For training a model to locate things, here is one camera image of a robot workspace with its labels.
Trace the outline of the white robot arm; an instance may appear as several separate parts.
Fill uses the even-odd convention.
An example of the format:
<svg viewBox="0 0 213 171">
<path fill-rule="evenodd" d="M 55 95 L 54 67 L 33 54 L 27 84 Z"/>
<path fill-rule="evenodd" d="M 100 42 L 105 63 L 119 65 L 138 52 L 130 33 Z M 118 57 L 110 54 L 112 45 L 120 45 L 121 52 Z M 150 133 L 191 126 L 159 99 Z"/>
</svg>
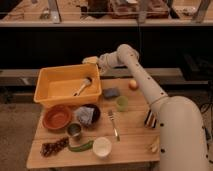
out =
<svg viewBox="0 0 213 171">
<path fill-rule="evenodd" d="M 207 141 L 198 106 L 189 98 L 169 96 L 138 62 L 139 54 L 127 44 L 83 63 L 97 64 L 102 73 L 126 66 L 138 83 L 160 125 L 159 171 L 209 171 Z"/>
</svg>

